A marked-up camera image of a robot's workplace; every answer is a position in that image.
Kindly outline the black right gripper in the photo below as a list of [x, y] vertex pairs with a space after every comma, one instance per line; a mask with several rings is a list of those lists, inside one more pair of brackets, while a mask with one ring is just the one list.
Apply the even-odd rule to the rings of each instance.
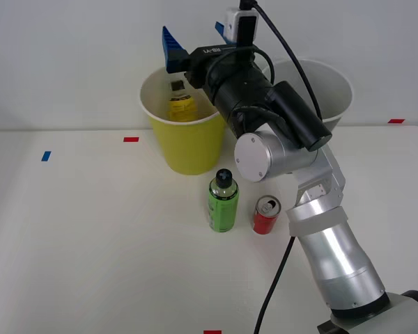
[[[224, 25], [215, 22], [215, 30], [224, 37]], [[213, 85], [254, 61], [254, 54], [260, 51], [255, 46], [237, 47], [236, 45], [213, 45], [199, 47], [190, 55], [172, 36], [167, 27], [162, 27], [162, 46], [167, 73], [185, 72], [189, 84], [200, 89]]]

